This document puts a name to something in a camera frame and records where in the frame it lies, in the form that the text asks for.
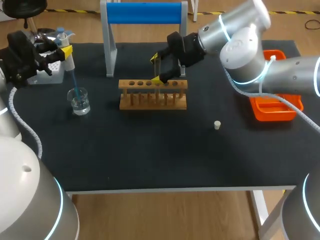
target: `test tube rack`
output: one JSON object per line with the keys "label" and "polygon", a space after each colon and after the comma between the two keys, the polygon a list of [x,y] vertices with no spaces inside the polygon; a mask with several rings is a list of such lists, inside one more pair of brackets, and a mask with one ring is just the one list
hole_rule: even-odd
{"label": "test tube rack", "polygon": [[[187,80],[169,80],[167,83],[154,83],[151,80],[119,80],[122,89],[120,110],[186,110]],[[146,93],[128,92],[146,90]]]}

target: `glass beaker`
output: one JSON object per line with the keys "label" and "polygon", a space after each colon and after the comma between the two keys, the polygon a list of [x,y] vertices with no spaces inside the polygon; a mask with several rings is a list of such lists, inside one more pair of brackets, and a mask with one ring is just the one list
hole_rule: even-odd
{"label": "glass beaker", "polygon": [[67,93],[67,99],[71,102],[73,112],[76,115],[86,115],[90,111],[88,92],[85,88],[72,88]]}

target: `blue bar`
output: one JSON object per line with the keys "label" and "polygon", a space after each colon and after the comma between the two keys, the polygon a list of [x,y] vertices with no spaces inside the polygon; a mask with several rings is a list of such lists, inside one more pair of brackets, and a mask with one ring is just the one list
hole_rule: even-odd
{"label": "blue bar", "polygon": [[108,2],[109,24],[180,24],[181,2]]}

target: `black table mat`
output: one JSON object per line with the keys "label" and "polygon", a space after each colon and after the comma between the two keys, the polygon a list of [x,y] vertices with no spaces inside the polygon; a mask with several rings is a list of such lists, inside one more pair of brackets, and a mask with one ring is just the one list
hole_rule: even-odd
{"label": "black table mat", "polygon": [[[302,119],[255,120],[219,56],[186,70],[187,110],[120,111],[119,79],[150,79],[150,57],[164,43],[120,43],[115,77],[106,78],[102,44],[74,44],[78,85],[91,111],[72,115],[64,82],[19,89],[14,104],[38,133],[42,160],[66,191],[296,185],[318,162],[319,135]],[[299,56],[293,41],[264,41],[264,49]],[[320,102],[303,97],[304,112],[320,121]],[[221,121],[214,130],[214,121]],[[35,149],[21,129],[23,141]]]}

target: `orange plastic tray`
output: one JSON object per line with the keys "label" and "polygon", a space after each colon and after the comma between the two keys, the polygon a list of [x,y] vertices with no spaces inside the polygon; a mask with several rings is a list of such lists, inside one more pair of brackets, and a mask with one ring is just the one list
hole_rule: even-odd
{"label": "orange plastic tray", "polygon": [[[263,51],[264,58],[270,60],[272,55],[275,55],[276,60],[286,59],[285,54],[280,50],[265,50]],[[301,102],[300,95],[277,94],[278,96],[288,100],[301,111],[304,106]],[[255,118],[262,122],[277,122],[291,121],[297,113],[284,103],[271,97],[250,97],[250,103],[255,115]]]}

